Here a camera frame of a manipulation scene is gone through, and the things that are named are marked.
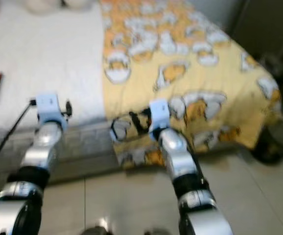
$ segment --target cartoon print blanket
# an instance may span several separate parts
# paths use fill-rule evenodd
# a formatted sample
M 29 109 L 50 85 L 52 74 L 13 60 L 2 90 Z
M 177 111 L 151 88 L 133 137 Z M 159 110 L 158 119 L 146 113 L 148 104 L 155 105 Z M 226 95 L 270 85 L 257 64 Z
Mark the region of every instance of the cartoon print blanket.
M 261 128 L 280 112 L 276 82 L 190 3 L 179 0 L 101 0 L 105 22 L 103 87 L 107 118 L 169 102 L 171 124 L 196 151 L 221 141 L 253 148 Z M 132 131 L 130 118 L 115 122 Z M 115 143 L 124 167 L 164 164 L 149 137 Z

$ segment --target tiled floor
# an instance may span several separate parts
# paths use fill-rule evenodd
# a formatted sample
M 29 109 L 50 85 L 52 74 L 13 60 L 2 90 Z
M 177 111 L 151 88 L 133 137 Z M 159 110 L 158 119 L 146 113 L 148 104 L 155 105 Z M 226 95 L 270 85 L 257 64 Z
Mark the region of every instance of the tiled floor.
M 201 160 L 218 204 L 235 235 L 283 235 L 283 163 L 264 166 L 247 154 Z M 78 235 L 100 218 L 115 235 L 147 228 L 178 234 L 178 210 L 164 172 L 116 173 L 50 187 L 41 235 Z

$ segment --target black cable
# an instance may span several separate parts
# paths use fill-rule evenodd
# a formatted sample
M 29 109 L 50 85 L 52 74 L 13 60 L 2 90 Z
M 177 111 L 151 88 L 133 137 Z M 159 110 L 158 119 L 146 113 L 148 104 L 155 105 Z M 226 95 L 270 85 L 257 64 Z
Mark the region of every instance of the black cable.
M 9 139 L 9 137 L 13 134 L 13 132 L 17 128 L 17 126 L 20 123 L 21 119 L 24 117 L 24 115 L 26 114 L 26 112 L 28 111 L 28 109 L 30 108 L 31 105 L 32 106 L 36 105 L 36 101 L 35 100 L 31 100 L 30 101 L 30 103 L 27 105 L 25 110 L 19 116 L 18 120 L 14 123 L 13 127 L 11 128 L 11 130 L 9 130 L 9 132 L 5 135 L 5 137 L 3 138 L 2 142 L 0 143 L 0 152 L 1 152 L 2 148 L 4 147 L 5 143 L 7 142 L 7 140 Z

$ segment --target white bedsheet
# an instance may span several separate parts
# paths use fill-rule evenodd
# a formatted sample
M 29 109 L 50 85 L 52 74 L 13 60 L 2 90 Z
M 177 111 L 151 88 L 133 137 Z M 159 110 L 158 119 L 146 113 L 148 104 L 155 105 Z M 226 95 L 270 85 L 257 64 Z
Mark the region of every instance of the white bedsheet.
M 65 101 L 71 101 L 71 125 L 104 118 L 99 3 L 84 12 L 64 9 L 34 16 L 18 1 L 1 2 L 0 132 L 10 128 L 30 98 L 44 92 L 56 92 L 63 110 Z M 19 128 L 36 124 L 33 108 Z

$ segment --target bed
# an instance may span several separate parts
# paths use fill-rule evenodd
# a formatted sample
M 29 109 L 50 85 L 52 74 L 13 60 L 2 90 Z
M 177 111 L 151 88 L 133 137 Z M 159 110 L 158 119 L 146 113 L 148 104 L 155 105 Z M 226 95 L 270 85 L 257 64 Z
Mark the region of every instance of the bed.
M 169 101 L 172 125 L 197 151 L 221 140 L 253 148 L 263 126 L 281 114 L 276 82 L 190 3 L 178 4 L 102 0 L 88 11 L 66 9 L 40 17 L 18 1 L 1 1 L 0 140 L 30 98 L 57 92 L 61 104 L 71 102 L 73 117 L 53 181 L 152 158 L 160 163 L 149 140 L 123 145 L 110 136 L 115 118 L 138 113 L 157 98 Z M 179 32 L 174 24 L 185 26 Z M 199 79 L 189 82 L 193 75 Z M 217 80 L 206 80 L 215 76 Z M 36 116 L 29 111 L 6 144 L 0 187 L 30 145 Z M 125 125 L 118 128 L 129 133 Z

